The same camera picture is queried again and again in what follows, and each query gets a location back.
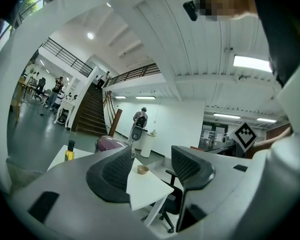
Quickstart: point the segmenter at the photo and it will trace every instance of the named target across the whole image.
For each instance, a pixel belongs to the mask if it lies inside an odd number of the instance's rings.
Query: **white arch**
[[[54,0],[26,18],[0,52],[0,189],[9,192],[6,159],[9,106],[27,62],[54,31],[72,18],[109,0]]]

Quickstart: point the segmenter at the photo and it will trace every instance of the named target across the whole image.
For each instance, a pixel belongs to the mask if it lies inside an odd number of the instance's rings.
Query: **round ceiling light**
[[[89,39],[94,39],[94,35],[90,32],[87,34],[87,36],[88,36]]]

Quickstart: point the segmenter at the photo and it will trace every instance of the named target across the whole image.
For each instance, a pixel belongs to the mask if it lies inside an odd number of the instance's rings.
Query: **staircase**
[[[88,99],[79,107],[81,113],[77,121],[76,132],[95,136],[108,135],[104,119],[102,91],[96,90],[95,87],[94,83],[89,86],[86,92]]]

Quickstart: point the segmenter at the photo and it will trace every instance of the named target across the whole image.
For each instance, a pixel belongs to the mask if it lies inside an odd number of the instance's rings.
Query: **door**
[[[218,122],[203,121],[199,148],[204,151],[210,151],[221,148],[223,136],[228,132],[228,125]]]

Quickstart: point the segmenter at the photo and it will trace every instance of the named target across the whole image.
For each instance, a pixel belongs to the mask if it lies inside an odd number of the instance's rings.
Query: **bowl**
[[[147,172],[149,172],[149,168],[146,167],[145,165],[137,165],[136,166],[138,174],[146,174]]]

